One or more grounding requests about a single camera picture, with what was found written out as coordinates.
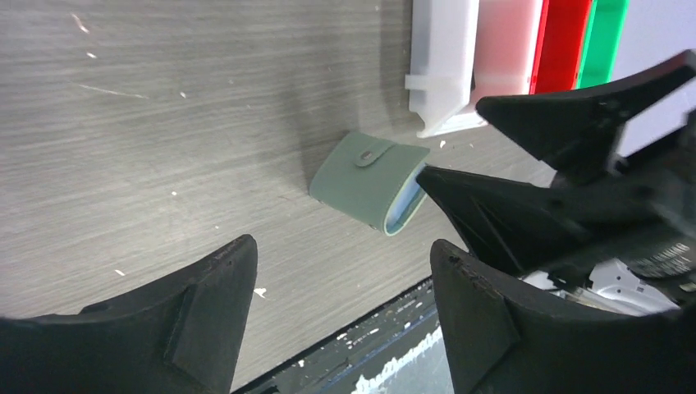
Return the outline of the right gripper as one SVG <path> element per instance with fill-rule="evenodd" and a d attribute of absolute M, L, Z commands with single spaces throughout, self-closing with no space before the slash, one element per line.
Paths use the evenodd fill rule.
<path fill-rule="evenodd" d="M 616 154 L 627 121 L 695 77 L 695 51 L 589 88 L 486 96 L 476 111 L 537 160 L 556 170 L 554 188 L 592 212 L 587 238 L 544 271 L 579 286 L 616 259 L 683 307 L 695 302 L 695 112 L 675 131 L 627 157 Z"/>

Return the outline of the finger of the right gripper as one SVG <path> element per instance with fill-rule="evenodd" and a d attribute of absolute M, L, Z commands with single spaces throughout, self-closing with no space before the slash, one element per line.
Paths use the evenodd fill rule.
<path fill-rule="evenodd" d="M 513 277 L 548 270 L 593 239 L 569 217 L 561 188 L 433 166 L 417 182 L 476 259 Z"/>

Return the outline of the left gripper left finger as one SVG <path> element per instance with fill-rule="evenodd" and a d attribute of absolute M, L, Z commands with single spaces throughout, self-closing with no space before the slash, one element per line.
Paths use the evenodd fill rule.
<path fill-rule="evenodd" d="M 228 393 L 253 298 L 256 240 L 78 314 L 1 321 L 4 393 Z"/>

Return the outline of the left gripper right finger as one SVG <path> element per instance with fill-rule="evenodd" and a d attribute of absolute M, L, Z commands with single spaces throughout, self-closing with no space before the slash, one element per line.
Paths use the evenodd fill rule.
<path fill-rule="evenodd" d="M 695 308 L 634 317 L 542 291 L 438 240 L 434 295 L 457 393 L 692 393 Z"/>

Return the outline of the red bin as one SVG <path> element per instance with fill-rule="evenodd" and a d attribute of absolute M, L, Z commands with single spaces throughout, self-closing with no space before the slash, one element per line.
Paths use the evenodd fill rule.
<path fill-rule="evenodd" d="M 574 88 L 591 1 L 482 1 L 474 51 L 475 88 L 461 112 L 484 96 Z"/>

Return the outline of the green bin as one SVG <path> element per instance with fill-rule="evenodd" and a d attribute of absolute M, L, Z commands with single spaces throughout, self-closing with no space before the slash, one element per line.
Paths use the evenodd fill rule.
<path fill-rule="evenodd" d="M 629 0 L 593 1 L 584 35 L 576 89 L 611 80 Z"/>

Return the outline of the white bin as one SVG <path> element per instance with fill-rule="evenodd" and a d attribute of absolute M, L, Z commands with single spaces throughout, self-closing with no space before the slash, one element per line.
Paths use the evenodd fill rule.
<path fill-rule="evenodd" d="M 420 139 L 486 126 L 471 103 L 479 2 L 416 0 L 412 6 L 409 111 Z"/>

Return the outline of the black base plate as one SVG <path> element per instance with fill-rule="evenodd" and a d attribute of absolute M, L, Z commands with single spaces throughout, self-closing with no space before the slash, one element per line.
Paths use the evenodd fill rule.
<path fill-rule="evenodd" d="M 239 393 L 368 393 L 442 339 L 426 277 L 260 377 Z"/>

